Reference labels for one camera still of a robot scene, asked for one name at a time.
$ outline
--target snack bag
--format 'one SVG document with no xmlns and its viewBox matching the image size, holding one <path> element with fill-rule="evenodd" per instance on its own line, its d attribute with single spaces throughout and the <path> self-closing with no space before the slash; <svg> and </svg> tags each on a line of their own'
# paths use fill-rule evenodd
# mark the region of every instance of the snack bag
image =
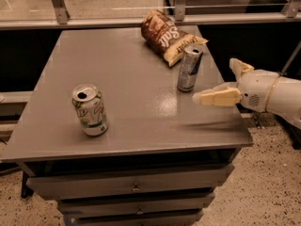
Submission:
<svg viewBox="0 0 301 226">
<path fill-rule="evenodd" d="M 188 43 L 204 44 L 207 40 L 181 31 L 163 12 L 151 10 L 141 25 L 141 35 L 169 67 L 182 58 Z"/>
</svg>

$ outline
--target silver can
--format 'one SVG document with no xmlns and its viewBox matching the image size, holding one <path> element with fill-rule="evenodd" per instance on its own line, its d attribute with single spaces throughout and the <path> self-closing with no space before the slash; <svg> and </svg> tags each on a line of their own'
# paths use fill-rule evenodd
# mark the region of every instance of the silver can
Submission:
<svg viewBox="0 0 301 226">
<path fill-rule="evenodd" d="M 194 88 L 202 55 L 203 50 L 200 45 L 191 43 L 184 48 L 178 78 L 180 91 L 188 92 Z"/>
<path fill-rule="evenodd" d="M 75 88 L 72 103 L 87 135 L 97 136 L 106 131 L 108 121 L 103 96 L 96 86 L 83 84 Z"/>
</svg>

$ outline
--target dresser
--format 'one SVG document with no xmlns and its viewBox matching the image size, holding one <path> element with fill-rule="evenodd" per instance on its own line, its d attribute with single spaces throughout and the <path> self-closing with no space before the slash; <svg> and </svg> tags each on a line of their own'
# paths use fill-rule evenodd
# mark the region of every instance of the dresser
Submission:
<svg viewBox="0 0 301 226">
<path fill-rule="evenodd" d="M 17 163 L 27 186 L 76 225 L 200 220 L 253 141 L 236 107 L 192 102 L 194 91 L 223 82 L 206 46 L 194 91 L 177 90 L 179 68 L 139 28 L 62 32 L 1 160 Z M 103 94 L 109 128 L 99 137 L 83 132 L 72 107 L 85 83 Z"/>
</svg>

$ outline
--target speckled floor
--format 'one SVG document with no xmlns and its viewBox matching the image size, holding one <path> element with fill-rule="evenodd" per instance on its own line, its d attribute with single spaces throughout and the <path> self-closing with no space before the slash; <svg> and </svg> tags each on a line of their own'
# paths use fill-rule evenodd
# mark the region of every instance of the speckled floor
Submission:
<svg viewBox="0 0 301 226">
<path fill-rule="evenodd" d="M 250 114 L 242 116 L 254 146 L 240 151 L 235 170 L 215 189 L 214 201 L 193 226 L 301 225 L 301 151 L 293 149 L 274 115 L 261 114 L 262 129 Z M 21 181 L 20 172 L 0 177 L 0 225 L 64 225 L 55 202 L 36 194 L 20 197 Z"/>
</svg>

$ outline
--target drawer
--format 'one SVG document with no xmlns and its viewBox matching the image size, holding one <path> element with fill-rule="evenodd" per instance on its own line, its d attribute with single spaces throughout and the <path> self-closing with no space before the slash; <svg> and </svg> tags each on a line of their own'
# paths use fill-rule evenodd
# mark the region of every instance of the drawer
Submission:
<svg viewBox="0 0 301 226">
<path fill-rule="evenodd" d="M 233 165 L 115 171 L 29 178 L 27 185 L 45 200 L 91 198 L 221 186 Z"/>
<path fill-rule="evenodd" d="M 195 223 L 203 213 L 201 210 L 188 210 L 147 214 L 143 216 L 120 216 L 103 218 L 77 219 L 76 224 L 81 226 L 158 226 L 167 224 Z"/>
<path fill-rule="evenodd" d="M 214 193 L 202 189 L 148 193 L 126 197 L 60 202 L 58 210 L 68 218 L 91 218 L 114 215 L 144 215 L 151 212 L 202 209 L 214 199 Z"/>
</svg>

